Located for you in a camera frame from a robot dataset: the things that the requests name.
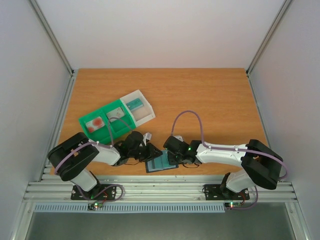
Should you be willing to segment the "blue card holder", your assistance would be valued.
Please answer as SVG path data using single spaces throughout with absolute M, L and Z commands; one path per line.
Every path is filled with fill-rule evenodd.
M 146 173 L 155 173 L 160 171 L 177 169 L 178 167 L 178 164 L 170 165 L 167 150 L 162 150 L 161 156 L 158 156 L 148 162 L 145 162 Z

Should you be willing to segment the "teal credit card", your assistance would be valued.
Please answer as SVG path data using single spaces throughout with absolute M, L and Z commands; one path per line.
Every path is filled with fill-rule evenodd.
M 146 172 L 153 173 L 158 171 L 163 171 L 169 167 L 169 162 L 166 158 L 157 157 L 146 163 Z

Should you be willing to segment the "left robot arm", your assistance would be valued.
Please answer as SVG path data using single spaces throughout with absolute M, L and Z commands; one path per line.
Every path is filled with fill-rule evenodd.
M 51 149 L 47 158 L 54 167 L 54 174 L 64 182 L 72 182 L 89 199 L 96 199 L 102 185 L 87 166 L 99 162 L 111 167 L 125 165 L 129 159 L 139 163 L 149 162 L 163 153 L 152 143 L 151 134 L 132 131 L 124 140 L 105 145 L 79 132 Z

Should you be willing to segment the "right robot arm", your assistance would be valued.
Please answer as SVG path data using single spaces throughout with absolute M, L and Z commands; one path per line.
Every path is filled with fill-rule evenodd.
M 163 147 L 168 151 L 168 158 L 177 164 L 218 163 L 240 168 L 226 173 L 220 185 L 205 187 L 208 200 L 236 200 L 241 192 L 254 186 L 275 190 L 280 180 L 283 159 L 256 139 L 248 144 L 218 145 L 200 140 L 187 143 L 169 136 Z

